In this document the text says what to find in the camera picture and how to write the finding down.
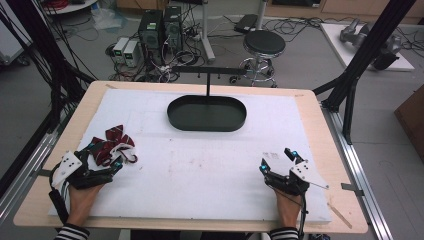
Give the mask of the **black round stool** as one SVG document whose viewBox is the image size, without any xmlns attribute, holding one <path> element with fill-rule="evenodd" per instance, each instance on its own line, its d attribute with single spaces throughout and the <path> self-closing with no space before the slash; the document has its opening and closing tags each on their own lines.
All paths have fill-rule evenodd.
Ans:
<svg viewBox="0 0 424 240">
<path fill-rule="evenodd" d="M 279 57 L 285 50 L 286 42 L 277 33 L 256 30 L 249 32 L 243 40 L 244 49 L 251 54 L 249 58 L 240 62 L 239 67 L 244 69 L 244 75 L 231 76 L 229 82 L 235 84 L 242 77 L 251 81 L 251 85 L 257 82 L 271 81 L 272 88 L 277 87 L 274 79 L 275 69 L 272 64 L 274 58 Z"/>
</svg>

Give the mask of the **white floor board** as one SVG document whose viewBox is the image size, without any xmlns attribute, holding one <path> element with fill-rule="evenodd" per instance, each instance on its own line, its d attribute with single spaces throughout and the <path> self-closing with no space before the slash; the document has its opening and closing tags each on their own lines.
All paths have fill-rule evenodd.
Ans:
<svg viewBox="0 0 424 240">
<path fill-rule="evenodd" d="M 340 32 L 345 27 L 347 27 L 347 24 L 321 23 L 321 29 L 326 39 L 331 44 L 332 49 L 344 67 L 351 62 L 356 54 L 356 48 L 350 42 L 343 43 L 339 40 Z M 397 53 L 396 56 L 398 59 L 387 68 L 387 71 L 409 72 L 414 70 L 414 67 L 401 53 Z"/>
</svg>

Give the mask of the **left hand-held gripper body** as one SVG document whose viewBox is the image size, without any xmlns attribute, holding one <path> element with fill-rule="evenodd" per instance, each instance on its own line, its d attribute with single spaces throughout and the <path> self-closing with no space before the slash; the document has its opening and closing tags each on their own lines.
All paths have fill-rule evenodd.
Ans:
<svg viewBox="0 0 424 240">
<path fill-rule="evenodd" d="M 62 156 L 61 162 L 56 165 L 56 169 L 51 172 L 49 181 L 51 187 L 68 182 L 74 188 L 81 190 L 110 183 L 113 181 L 113 175 L 111 169 L 91 170 L 88 166 L 87 154 L 77 155 L 67 151 Z"/>
</svg>

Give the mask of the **clear plastic bag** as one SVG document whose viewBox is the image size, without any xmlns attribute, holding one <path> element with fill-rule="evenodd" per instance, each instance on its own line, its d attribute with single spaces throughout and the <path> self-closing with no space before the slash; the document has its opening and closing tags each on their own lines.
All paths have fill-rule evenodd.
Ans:
<svg viewBox="0 0 424 240">
<path fill-rule="evenodd" d="M 113 9 L 97 8 L 91 10 L 96 30 L 110 30 L 123 28 L 127 20 Z"/>
</svg>

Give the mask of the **white desk leg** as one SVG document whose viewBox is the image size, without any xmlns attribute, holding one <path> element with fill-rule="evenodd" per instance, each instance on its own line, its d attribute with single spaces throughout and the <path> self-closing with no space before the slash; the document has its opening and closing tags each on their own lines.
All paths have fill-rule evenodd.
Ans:
<svg viewBox="0 0 424 240">
<path fill-rule="evenodd" d="M 212 64 L 216 57 L 213 52 L 212 46 L 208 38 L 208 0 L 201 0 L 202 2 L 202 31 L 200 34 L 201 42 L 207 58 L 207 63 Z"/>
</svg>

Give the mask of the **black computer tower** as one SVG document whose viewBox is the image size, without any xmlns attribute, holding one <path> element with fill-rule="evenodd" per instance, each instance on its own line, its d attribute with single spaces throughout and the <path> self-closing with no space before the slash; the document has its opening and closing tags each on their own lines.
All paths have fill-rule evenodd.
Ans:
<svg viewBox="0 0 424 240">
<path fill-rule="evenodd" d="M 165 35 L 163 11 L 156 9 L 146 10 L 138 27 L 138 35 L 144 58 L 147 58 L 148 53 L 152 52 L 155 55 L 155 60 L 163 64 L 164 60 L 161 56 Z"/>
<path fill-rule="evenodd" d="M 183 49 L 181 13 L 180 6 L 168 6 L 164 11 L 165 42 L 175 52 Z"/>
</svg>

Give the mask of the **brown wooden cabinet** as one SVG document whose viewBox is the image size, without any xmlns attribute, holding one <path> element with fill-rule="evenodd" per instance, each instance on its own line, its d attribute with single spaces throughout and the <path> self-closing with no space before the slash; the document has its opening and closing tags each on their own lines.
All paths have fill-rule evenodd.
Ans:
<svg viewBox="0 0 424 240">
<path fill-rule="evenodd" d="M 406 99 L 394 114 L 424 162 L 424 84 Z"/>
</svg>

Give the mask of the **flat black box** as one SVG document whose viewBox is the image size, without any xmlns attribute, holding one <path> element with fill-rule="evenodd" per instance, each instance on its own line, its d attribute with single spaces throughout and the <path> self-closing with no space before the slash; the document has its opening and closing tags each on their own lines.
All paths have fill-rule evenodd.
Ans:
<svg viewBox="0 0 424 240">
<path fill-rule="evenodd" d="M 255 28 L 256 21 L 255 14 L 246 14 L 236 23 L 234 30 L 239 33 L 248 33 Z"/>
</svg>

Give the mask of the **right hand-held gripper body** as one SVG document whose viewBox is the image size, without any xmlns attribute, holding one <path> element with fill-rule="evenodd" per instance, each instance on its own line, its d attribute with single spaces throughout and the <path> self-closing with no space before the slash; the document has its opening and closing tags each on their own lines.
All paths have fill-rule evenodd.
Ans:
<svg viewBox="0 0 424 240">
<path fill-rule="evenodd" d="M 319 174 L 317 168 L 307 160 L 292 166 L 288 175 L 283 176 L 275 173 L 275 176 L 264 176 L 264 182 L 271 188 L 294 196 L 304 194 L 311 184 L 323 189 L 329 188 L 328 183 Z"/>
</svg>

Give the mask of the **round white table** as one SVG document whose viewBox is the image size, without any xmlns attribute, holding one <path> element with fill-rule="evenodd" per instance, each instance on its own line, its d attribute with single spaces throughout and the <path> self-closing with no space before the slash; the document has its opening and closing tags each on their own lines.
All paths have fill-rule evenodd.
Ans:
<svg viewBox="0 0 424 240">
<path fill-rule="evenodd" d="M 43 10 L 48 15 L 66 14 L 66 13 L 72 13 L 72 12 L 75 12 L 75 11 L 90 8 L 92 5 L 96 5 L 97 3 L 98 3 L 98 0 L 84 0 L 83 4 L 68 4 L 67 6 L 65 6 L 62 9 L 44 7 Z"/>
</svg>

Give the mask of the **person's right hand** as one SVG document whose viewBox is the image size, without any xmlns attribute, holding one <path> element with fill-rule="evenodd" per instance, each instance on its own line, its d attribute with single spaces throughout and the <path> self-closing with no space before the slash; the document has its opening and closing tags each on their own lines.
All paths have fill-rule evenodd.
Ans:
<svg viewBox="0 0 424 240">
<path fill-rule="evenodd" d="M 300 196 L 275 191 L 279 221 L 282 227 L 297 227 L 297 218 L 302 207 Z"/>
</svg>

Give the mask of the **aluminium rail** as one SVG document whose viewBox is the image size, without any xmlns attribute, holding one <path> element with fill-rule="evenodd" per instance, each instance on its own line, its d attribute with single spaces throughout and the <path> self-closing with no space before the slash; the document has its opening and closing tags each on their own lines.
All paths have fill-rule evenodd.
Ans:
<svg viewBox="0 0 424 240">
<path fill-rule="evenodd" d="M 377 240 L 394 240 L 356 150 L 342 134 L 342 117 L 339 113 L 330 112 L 324 107 L 321 110 L 339 149 L 342 162 L 351 180 L 353 192 L 359 200 L 367 225 L 372 229 Z"/>
<path fill-rule="evenodd" d="M 0 226 L 7 220 L 30 183 L 42 171 L 60 134 L 57 131 L 35 133 L 0 179 Z"/>
</svg>

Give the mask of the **wooden table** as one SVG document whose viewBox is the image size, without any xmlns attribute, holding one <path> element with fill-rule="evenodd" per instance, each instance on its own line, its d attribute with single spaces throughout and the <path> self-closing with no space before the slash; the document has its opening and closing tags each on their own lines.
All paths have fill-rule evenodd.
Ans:
<svg viewBox="0 0 424 240">
<path fill-rule="evenodd" d="M 61 153 L 67 147 L 74 147 L 83 136 L 83 131 L 88 128 L 89 121 L 95 115 L 101 99 L 109 89 L 124 90 L 151 90 L 155 92 L 194 92 L 200 93 L 204 88 L 194 84 L 165 84 L 165 83 L 137 83 L 137 82 L 114 82 L 96 81 L 90 85 L 81 103 L 71 117 L 64 132 L 58 138 L 51 154 L 43 166 L 49 170 L 58 160 Z M 343 190 L 342 183 L 350 184 L 351 180 L 345 170 L 342 158 L 327 125 L 323 112 L 316 96 L 310 90 L 283 89 L 283 88 L 258 88 L 258 87 L 232 87 L 214 85 L 212 90 L 219 94 L 245 94 L 247 96 L 283 96 L 292 97 L 299 109 L 301 124 L 305 129 L 307 145 L 311 150 L 311 157 L 316 161 L 320 173 L 329 182 L 330 189 L 325 193 L 328 203 L 336 207 L 352 224 L 349 229 L 326 205 L 330 211 L 332 221 L 329 223 L 307 223 L 305 231 L 308 233 L 329 234 L 363 234 L 368 231 L 361 206 L 352 191 Z M 37 176 L 23 198 L 13 224 L 19 227 L 50 227 L 56 228 L 61 225 L 57 216 L 49 216 L 47 210 L 51 206 L 47 193 L 48 179 Z M 265 232 L 276 226 L 273 221 L 265 220 L 196 220 L 196 219 L 143 219 L 125 217 L 91 217 L 86 225 L 91 228 L 127 228 L 127 229 L 163 229 L 163 230 L 197 230 L 197 231 L 246 231 Z"/>
</svg>

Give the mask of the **red striped bow tie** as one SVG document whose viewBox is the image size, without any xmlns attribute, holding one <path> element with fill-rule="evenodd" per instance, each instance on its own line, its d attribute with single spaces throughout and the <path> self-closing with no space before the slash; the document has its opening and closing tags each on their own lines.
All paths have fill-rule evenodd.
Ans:
<svg viewBox="0 0 424 240">
<path fill-rule="evenodd" d="M 89 153 L 98 166 L 110 166 L 119 157 L 124 162 L 136 163 L 135 143 L 124 133 L 122 125 L 117 125 L 105 131 L 106 139 L 93 137 L 88 146 Z"/>
</svg>

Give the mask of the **black metal frame post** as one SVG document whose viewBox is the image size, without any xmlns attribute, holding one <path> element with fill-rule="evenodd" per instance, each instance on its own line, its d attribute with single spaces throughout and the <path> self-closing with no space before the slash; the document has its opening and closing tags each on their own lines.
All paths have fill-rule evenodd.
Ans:
<svg viewBox="0 0 424 240">
<path fill-rule="evenodd" d="M 61 114 L 72 115 L 86 89 L 95 78 L 80 71 L 67 61 L 54 39 L 50 28 L 42 19 L 32 0 L 6 0 L 12 12 L 31 38 L 37 53 L 28 47 L 17 34 L 13 24 L 4 15 L 0 20 L 29 54 L 39 73 L 51 89 L 51 111 L 48 114 L 49 130 L 61 124 Z"/>
<path fill-rule="evenodd" d="M 341 75 L 313 90 L 315 95 L 331 90 L 329 97 L 322 101 L 322 106 L 330 112 L 338 112 L 340 104 L 346 101 L 342 136 L 349 145 L 352 144 L 351 125 L 357 83 L 415 2 L 416 0 L 389 0 L 364 43 Z"/>
</svg>

